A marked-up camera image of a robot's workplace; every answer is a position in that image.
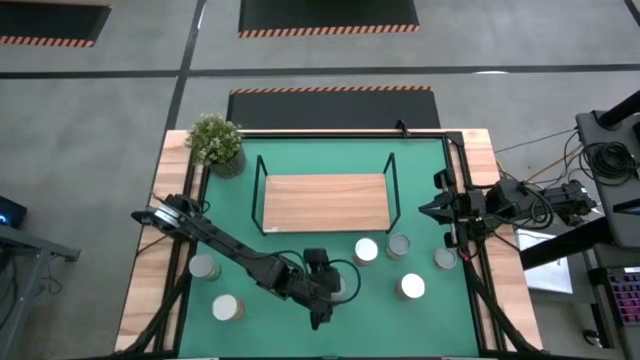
paper cup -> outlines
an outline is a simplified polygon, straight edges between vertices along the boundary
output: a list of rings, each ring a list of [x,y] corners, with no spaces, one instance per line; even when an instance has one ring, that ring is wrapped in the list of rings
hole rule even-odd
[[[400,260],[409,253],[411,241],[406,235],[395,234],[389,238],[386,253],[391,260]]]
[[[362,238],[358,240],[355,247],[353,261],[358,266],[369,266],[378,257],[378,245],[375,241]]]
[[[433,260],[441,269],[453,269],[458,263],[458,254],[452,249],[437,249],[433,254]]]
[[[396,295],[402,300],[415,300],[424,295],[424,280],[419,275],[407,274],[396,282]]]
[[[244,315],[244,303],[233,295],[221,295],[213,301],[213,316],[220,321],[239,320]]]
[[[214,281],[220,276],[220,270],[220,264],[206,254],[196,255],[189,261],[189,272],[198,279]]]

green tabletop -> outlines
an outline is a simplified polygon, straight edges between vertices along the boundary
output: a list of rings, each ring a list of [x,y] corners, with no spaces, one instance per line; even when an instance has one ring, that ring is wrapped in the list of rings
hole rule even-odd
[[[197,252],[211,254],[221,264],[222,274],[214,282],[193,279],[181,357],[478,355],[462,266],[458,263],[451,270],[442,270],[433,260],[434,251],[444,246],[448,228],[417,210],[439,192],[433,174],[446,167],[442,140],[245,139],[244,149],[248,164],[240,177],[222,180],[210,176],[206,184],[205,199],[211,204],[206,216],[216,226],[265,253],[289,249],[302,253],[305,248],[322,247],[330,259],[350,260],[362,237],[374,239],[381,251],[371,266],[359,268],[359,296],[336,307],[331,322],[313,331],[308,310],[260,289],[240,266],[200,244]],[[405,234],[412,241],[410,253],[401,260],[393,261],[384,254],[389,237],[384,232],[262,236],[253,224],[257,155],[263,156],[269,174],[367,174],[382,173],[391,152],[397,162],[402,210],[392,234]],[[391,204],[390,172],[388,179]],[[356,285],[355,274],[346,265],[336,265],[350,294]],[[407,273],[422,276],[425,296],[413,301],[398,299],[395,283]],[[221,322],[213,317],[213,300],[222,294],[232,294],[245,303],[242,319]]]

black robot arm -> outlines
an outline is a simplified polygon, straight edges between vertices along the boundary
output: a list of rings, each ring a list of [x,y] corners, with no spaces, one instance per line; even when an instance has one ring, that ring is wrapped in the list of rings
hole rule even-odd
[[[450,169],[434,176],[436,187],[443,192],[418,211],[439,224],[452,224],[454,230],[445,238],[448,247],[466,247],[469,241],[483,241],[503,224],[524,229],[543,229],[554,216],[567,225],[577,226],[596,202],[577,180],[548,189],[536,189],[528,184],[502,179],[493,186],[468,189],[458,194],[453,189],[455,178]],[[520,225],[519,220],[533,220],[534,225]]]
[[[136,211],[131,216],[142,225],[153,226],[174,240],[201,242],[246,269],[256,284],[273,295],[306,307],[311,312],[311,326],[331,320],[331,293],[340,290],[340,275],[329,264],[324,249],[306,249],[304,264],[290,261],[281,251],[273,254],[257,252],[202,215],[200,205],[183,195],[169,195],[157,208]],[[311,273],[307,273],[307,264]]]

orange and black striped edge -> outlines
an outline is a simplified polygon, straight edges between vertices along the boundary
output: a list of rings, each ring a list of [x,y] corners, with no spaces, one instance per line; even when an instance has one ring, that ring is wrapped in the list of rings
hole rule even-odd
[[[406,86],[318,86],[300,88],[253,88],[234,89],[235,94],[268,94],[268,93],[293,93],[293,92],[329,92],[329,91],[431,91],[431,86],[406,85]]]
[[[34,46],[60,46],[60,47],[93,47],[95,42],[81,39],[59,39],[29,36],[0,36],[0,44],[7,45],[34,45]]]
[[[380,34],[407,33],[420,31],[420,25],[364,25],[364,26],[332,26],[296,29],[262,29],[240,31],[241,38],[265,38],[283,36],[311,36],[311,35],[349,35],[349,34]]]

gray floor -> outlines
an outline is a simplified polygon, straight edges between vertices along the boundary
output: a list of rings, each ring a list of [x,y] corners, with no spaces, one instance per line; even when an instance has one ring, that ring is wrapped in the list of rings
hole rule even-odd
[[[0,72],[176,70],[195,4],[117,1],[95,48],[2,46]],[[209,1],[192,68],[640,63],[640,28],[622,0],[416,4],[423,27],[416,34],[255,40],[237,37],[237,0]],[[196,78],[187,82],[177,128],[202,112],[225,113],[234,88],[395,84],[433,86],[443,127],[488,128],[501,149],[612,106],[638,89],[640,72]],[[0,194],[30,208],[31,232],[83,250],[77,264],[54,266],[65,288],[41,295],[17,359],[113,349],[140,232],[129,213],[148,198],[174,86],[172,78],[0,80]],[[498,158],[524,178],[560,157],[566,138]],[[620,358],[585,346],[584,312],[546,302],[534,308],[552,352]]]
[[[194,69],[640,61],[622,0],[416,0],[418,33],[271,39],[238,38],[237,3],[207,4]]]

